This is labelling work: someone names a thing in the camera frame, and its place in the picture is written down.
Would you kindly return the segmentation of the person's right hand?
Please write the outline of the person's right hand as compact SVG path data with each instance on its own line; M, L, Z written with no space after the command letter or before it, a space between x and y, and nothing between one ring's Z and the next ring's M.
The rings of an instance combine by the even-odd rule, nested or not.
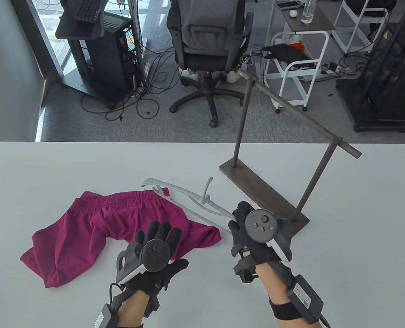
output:
M246 247L249 251L248 256L249 267L255 267L259 264L265 264L270 261L281 261L277 253L272 247L268 247L265 243L259 243L251 239L245 229L245 219L254 208L246 201L238 203L237 208L233 211L234 220L230 220L228 227L232 233L233 246L240 245L241 248Z

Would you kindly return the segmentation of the person's left hand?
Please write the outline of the person's left hand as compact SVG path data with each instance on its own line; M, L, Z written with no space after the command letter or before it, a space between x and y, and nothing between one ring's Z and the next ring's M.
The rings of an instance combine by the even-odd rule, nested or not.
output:
M171 260L181 235L181 229L158 221L151 222L147 232L137 231L135 241L119 254L116 283L151 299L167 290L172 278L189 265L185 258Z

